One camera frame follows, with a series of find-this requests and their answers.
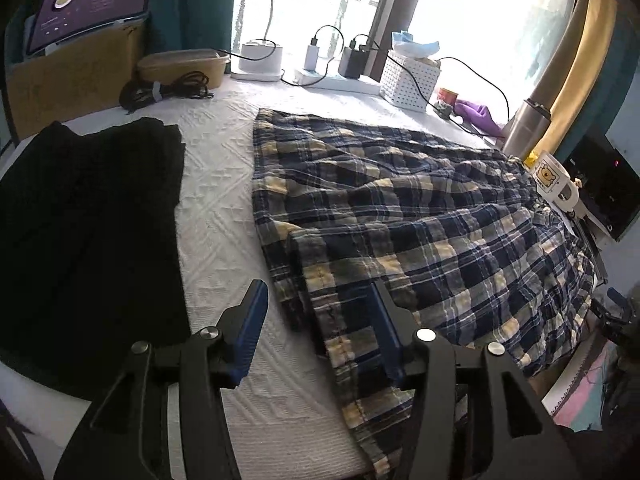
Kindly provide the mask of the blue tissue pack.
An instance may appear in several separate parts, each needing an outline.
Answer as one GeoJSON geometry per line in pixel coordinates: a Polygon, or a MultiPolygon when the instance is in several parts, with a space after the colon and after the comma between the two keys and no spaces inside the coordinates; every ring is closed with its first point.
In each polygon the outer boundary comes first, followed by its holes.
{"type": "Polygon", "coordinates": [[[400,32],[392,32],[392,48],[396,53],[406,58],[417,60],[435,55],[440,50],[440,45],[438,41],[420,44],[414,40],[411,32],[401,30],[400,32]]]}

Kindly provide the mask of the tan lidded food container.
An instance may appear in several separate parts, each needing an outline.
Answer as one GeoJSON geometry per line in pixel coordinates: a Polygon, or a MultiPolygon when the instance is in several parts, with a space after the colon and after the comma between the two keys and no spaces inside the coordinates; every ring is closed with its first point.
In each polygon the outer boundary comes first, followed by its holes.
{"type": "Polygon", "coordinates": [[[188,73],[199,72],[207,78],[209,90],[218,88],[230,63],[228,54],[213,49],[180,50],[154,53],[137,62],[138,75],[147,81],[171,84],[188,73]]]}

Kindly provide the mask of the purple cloth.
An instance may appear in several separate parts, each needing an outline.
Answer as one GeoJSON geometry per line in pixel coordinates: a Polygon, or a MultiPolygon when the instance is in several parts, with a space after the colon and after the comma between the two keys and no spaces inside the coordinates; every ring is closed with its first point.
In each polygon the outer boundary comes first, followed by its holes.
{"type": "Polygon", "coordinates": [[[502,129],[492,119],[486,105],[478,105],[462,99],[454,103],[454,112],[472,126],[492,138],[502,138],[502,129]]]}

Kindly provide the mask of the teal yellow right curtain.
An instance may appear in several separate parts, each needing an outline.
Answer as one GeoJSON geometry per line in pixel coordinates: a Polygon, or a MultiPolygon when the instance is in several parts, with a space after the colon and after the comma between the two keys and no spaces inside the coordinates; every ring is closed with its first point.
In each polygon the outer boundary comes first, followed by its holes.
{"type": "Polygon", "coordinates": [[[592,130],[605,132],[622,107],[639,61],[636,18],[628,0],[576,0],[560,44],[532,93],[550,125],[526,153],[564,159],[592,130]]]}

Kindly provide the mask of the white power strip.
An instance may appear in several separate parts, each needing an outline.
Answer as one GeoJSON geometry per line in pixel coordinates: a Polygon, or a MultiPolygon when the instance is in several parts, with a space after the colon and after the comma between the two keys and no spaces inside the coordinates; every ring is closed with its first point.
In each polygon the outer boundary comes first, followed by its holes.
{"type": "Polygon", "coordinates": [[[294,84],[304,88],[322,89],[337,92],[362,93],[368,96],[378,96],[381,85],[368,76],[349,79],[340,74],[322,76],[309,70],[296,70],[293,76],[294,84]]]}

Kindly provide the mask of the white cartoon bear mug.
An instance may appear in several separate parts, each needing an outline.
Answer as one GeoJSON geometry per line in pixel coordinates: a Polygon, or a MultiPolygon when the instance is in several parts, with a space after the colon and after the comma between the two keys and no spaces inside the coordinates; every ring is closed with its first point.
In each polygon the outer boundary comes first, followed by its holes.
{"type": "Polygon", "coordinates": [[[537,190],[549,203],[564,212],[575,209],[579,200],[579,188],[564,166],[548,152],[542,152],[532,168],[537,190]]]}

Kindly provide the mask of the white usb charger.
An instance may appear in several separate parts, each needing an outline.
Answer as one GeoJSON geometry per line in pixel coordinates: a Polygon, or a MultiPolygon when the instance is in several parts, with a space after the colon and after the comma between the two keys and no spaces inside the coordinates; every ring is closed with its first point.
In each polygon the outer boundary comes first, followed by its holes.
{"type": "Polygon", "coordinates": [[[318,57],[318,39],[316,37],[312,37],[307,46],[303,69],[307,72],[314,72],[317,69],[318,57]]]}

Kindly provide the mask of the white desk lamp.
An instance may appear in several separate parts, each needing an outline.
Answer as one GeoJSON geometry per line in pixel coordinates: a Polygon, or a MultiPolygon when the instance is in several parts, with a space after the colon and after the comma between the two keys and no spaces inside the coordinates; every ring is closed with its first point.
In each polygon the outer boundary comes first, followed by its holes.
{"type": "Polygon", "coordinates": [[[273,11],[274,0],[269,0],[268,18],[262,38],[241,44],[239,52],[233,55],[236,63],[231,69],[232,78],[257,82],[276,82],[282,78],[282,47],[269,36],[273,11]]]}

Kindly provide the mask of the blue plaid pants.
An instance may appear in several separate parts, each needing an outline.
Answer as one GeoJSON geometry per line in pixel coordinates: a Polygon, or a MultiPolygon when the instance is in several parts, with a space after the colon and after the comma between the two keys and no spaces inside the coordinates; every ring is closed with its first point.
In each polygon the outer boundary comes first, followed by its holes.
{"type": "Polygon", "coordinates": [[[413,395],[388,379],[366,296],[453,344],[503,344],[526,376],[572,352],[596,271],[516,159],[434,134],[260,110],[256,232],[279,304],[330,362],[352,437],[390,478],[413,395]]]}

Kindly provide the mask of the brown cardboard box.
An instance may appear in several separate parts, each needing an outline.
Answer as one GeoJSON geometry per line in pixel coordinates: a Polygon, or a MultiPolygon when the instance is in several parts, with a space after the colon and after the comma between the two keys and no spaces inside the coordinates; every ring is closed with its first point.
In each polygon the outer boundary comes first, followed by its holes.
{"type": "Polygon", "coordinates": [[[119,103],[142,58],[145,21],[110,26],[9,69],[9,108],[21,140],[119,103]]]}

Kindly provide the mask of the black folded garment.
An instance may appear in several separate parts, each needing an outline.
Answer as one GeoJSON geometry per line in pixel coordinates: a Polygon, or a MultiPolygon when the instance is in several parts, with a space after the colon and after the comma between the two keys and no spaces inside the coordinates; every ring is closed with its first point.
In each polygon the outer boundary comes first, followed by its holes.
{"type": "Polygon", "coordinates": [[[190,333],[175,212],[182,135],[155,118],[80,134],[55,122],[1,180],[1,359],[92,400],[132,344],[190,333]]]}

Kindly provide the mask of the white perforated storage basket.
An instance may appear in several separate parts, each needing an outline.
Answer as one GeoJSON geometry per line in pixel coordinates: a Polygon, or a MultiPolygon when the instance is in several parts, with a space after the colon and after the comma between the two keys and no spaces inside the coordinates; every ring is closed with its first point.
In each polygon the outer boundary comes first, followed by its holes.
{"type": "Polygon", "coordinates": [[[380,96],[402,110],[423,113],[431,103],[439,75],[439,64],[429,58],[415,60],[389,50],[380,80],[380,96]]]}

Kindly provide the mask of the small green round figurine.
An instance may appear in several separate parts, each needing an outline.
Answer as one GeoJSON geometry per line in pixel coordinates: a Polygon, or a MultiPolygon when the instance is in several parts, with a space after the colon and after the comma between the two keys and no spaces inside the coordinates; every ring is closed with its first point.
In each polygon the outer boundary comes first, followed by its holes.
{"type": "Polygon", "coordinates": [[[434,104],[434,110],[443,120],[449,120],[452,114],[452,106],[442,101],[437,101],[434,104]]]}

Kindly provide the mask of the stainless steel travel tumbler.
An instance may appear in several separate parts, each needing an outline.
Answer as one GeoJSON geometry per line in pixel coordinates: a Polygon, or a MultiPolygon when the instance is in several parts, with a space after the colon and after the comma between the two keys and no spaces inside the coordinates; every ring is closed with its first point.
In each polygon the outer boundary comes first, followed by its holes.
{"type": "Polygon", "coordinates": [[[532,99],[525,100],[502,130],[506,142],[501,151],[524,162],[550,124],[551,113],[547,107],[532,99]]]}

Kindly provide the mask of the black power adapter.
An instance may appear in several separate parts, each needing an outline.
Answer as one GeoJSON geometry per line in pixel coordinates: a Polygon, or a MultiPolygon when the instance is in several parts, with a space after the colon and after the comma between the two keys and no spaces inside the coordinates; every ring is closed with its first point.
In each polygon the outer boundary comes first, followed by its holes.
{"type": "Polygon", "coordinates": [[[359,79],[366,67],[368,56],[367,46],[357,44],[357,40],[353,39],[343,49],[337,73],[346,79],[359,79]]]}

